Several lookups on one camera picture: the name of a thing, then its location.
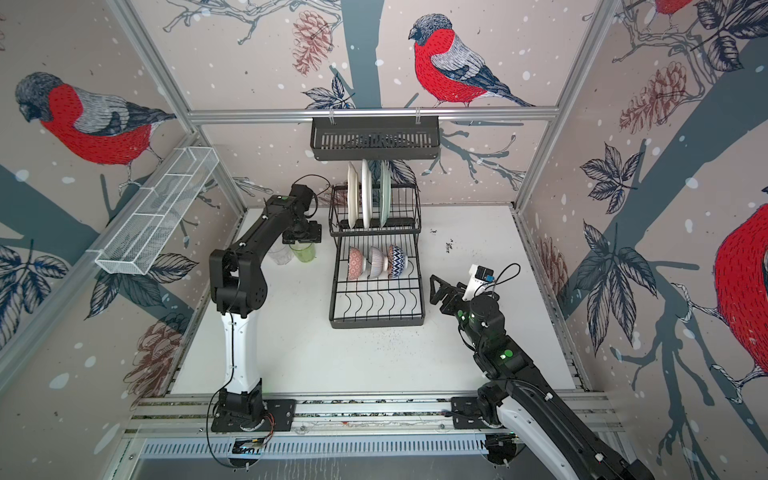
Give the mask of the green glass tumbler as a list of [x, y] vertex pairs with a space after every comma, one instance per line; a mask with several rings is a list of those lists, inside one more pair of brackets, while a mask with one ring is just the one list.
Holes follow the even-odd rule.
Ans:
[[312, 262], [316, 258], [314, 242], [297, 242], [290, 246], [294, 256], [302, 263]]

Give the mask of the clear glass tumbler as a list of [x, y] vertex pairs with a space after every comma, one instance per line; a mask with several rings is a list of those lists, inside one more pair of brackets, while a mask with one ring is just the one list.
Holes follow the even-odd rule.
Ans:
[[275, 244], [268, 251], [268, 257], [278, 266], [289, 264], [294, 254], [289, 245]]

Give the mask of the blue zigzag patterned bowl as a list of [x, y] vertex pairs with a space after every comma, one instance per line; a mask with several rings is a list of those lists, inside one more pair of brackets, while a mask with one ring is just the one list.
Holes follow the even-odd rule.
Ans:
[[390, 279], [400, 278], [408, 266], [408, 257], [405, 250], [397, 245], [388, 247], [388, 277]]

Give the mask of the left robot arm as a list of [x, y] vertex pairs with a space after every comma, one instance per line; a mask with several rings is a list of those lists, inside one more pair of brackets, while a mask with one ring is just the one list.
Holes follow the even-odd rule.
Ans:
[[275, 242], [319, 243], [322, 227], [307, 217], [317, 195], [294, 184], [286, 196], [273, 195], [253, 225], [226, 249], [209, 257], [211, 300], [225, 329], [228, 373], [220, 401], [252, 415], [260, 408], [262, 377], [255, 368], [255, 319], [266, 302], [262, 263]]

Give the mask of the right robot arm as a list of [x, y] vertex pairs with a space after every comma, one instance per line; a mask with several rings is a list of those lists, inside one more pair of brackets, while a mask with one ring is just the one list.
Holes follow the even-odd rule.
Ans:
[[430, 277], [430, 303], [455, 318], [488, 382], [477, 390], [480, 417], [510, 430], [557, 479], [651, 479], [601, 440], [547, 383], [533, 359], [507, 334], [494, 292], [465, 297], [467, 286]]

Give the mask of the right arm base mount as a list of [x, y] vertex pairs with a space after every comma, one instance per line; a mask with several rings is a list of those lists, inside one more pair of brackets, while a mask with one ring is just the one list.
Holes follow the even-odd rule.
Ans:
[[450, 418], [453, 428], [491, 429], [517, 431], [519, 428], [537, 426], [530, 413], [514, 397], [506, 396], [499, 402], [488, 401], [476, 396], [454, 396], [450, 407], [443, 415]]

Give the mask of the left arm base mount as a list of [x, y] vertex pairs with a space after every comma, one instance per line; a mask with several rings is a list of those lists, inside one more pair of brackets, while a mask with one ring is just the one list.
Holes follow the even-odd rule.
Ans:
[[264, 399], [260, 391], [217, 394], [211, 414], [214, 433], [288, 432], [296, 411], [295, 399]]

